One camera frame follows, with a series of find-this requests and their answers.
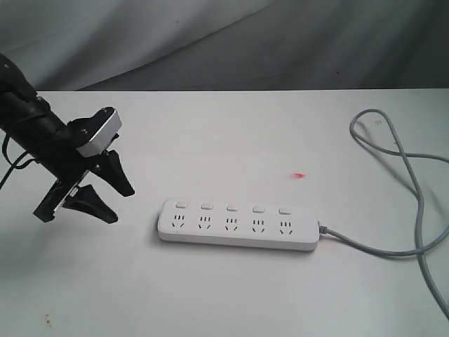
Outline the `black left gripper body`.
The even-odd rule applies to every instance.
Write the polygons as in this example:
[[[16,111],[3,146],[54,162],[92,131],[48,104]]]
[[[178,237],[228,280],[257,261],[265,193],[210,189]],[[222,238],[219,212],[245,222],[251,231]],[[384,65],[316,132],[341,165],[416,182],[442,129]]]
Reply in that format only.
[[[34,210],[39,220],[49,222],[60,207],[65,207],[66,198],[74,196],[81,187],[79,183],[86,174],[94,173],[94,156],[85,158],[69,144],[70,130],[59,118],[38,119],[34,126],[33,157],[56,177],[56,182]]]

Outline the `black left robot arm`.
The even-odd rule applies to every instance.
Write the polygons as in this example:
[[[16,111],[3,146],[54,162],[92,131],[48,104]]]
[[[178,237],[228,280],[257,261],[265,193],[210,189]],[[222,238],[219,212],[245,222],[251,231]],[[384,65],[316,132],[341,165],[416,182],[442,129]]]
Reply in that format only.
[[[50,104],[36,92],[17,65],[1,56],[1,130],[5,137],[1,153],[7,154],[9,140],[24,152],[9,161],[9,171],[29,165],[23,157],[41,164],[56,181],[34,210],[47,223],[60,208],[79,211],[106,223],[118,216],[101,200],[92,185],[81,186],[91,172],[129,197],[135,190],[128,181],[119,154],[109,147],[119,137],[122,122],[113,107],[104,107],[89,118],[64,123]]]

